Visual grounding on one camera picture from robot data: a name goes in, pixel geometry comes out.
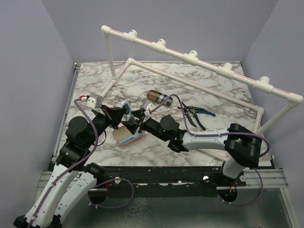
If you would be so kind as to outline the light blue sunglasses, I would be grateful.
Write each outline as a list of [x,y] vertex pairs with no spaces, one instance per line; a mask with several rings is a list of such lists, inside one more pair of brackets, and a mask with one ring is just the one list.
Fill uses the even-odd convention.
[[126,123],[129,124],[129,125],[133,125],[134,121],[135,121],[135,118],[134,118],[134,115],[132,114],[132,107],[131,107],[130,102],[125,100],[125,101],[121,102],[120,107],[126,109],[126,112],[123,115],[124,120],[126,121]]

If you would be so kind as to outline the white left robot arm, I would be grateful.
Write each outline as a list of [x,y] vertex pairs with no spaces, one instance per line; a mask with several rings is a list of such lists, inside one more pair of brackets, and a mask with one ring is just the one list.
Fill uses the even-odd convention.
[[128,108],[109,108],[102,106],[102,112],[94,111],[95,118],[90,120],[87,114],[70,120],[66,131],[67,140],[60,149],[53,173],[40,199],[24,216],[15,219],[17,228],[42,228],[51,224],[55,209],[67,187],[80,171],[92,171],[88,181],[98,188],[104,184],[102,168],[96,164],[84,167],[84,163],[97,147],[99,136],[107,127],[117,128]]

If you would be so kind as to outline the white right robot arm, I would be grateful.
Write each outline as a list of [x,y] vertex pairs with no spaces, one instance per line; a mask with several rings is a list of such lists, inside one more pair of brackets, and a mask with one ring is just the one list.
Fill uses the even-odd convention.
[[199,149],[226,151],[230,158],[223,163],[218,174],[219,182],[228,186],[235,181],[245,168],[259,166],[260,151],[264,138],[247,128],[232,123],[229,128],[212,132],[191,132],[180,129],[180,124],[171,115],[160,121],[145,116],[141,110],[133,112],[132,122],[122,124],[132,133],[145,131],[168,142],[168,147],[175,152],[188,152]]

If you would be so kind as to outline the plaid glasses case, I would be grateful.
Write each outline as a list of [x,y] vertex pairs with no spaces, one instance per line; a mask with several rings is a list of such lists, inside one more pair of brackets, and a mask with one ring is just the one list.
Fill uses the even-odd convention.
[[[158,92],[156,90],[149,90],[147,92],[147,99],[154,102],[154,103],[157,103],[157,104],[161,104],[165,99],[167,98],[167,95],[161,93],[161,92]],[[169,98],[165,103],[164,103],[164,106],[165,107],[169,107],[171,106],[173,103],[173,99],[172,98]]]

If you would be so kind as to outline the pink glasses case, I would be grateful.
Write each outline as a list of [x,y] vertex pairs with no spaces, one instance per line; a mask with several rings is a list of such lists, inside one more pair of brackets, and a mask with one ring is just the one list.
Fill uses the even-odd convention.
[[118,146],[124,146],[141,138],[144,132],[132,134],[125,126],[121,126],[113,130],[112,135]]

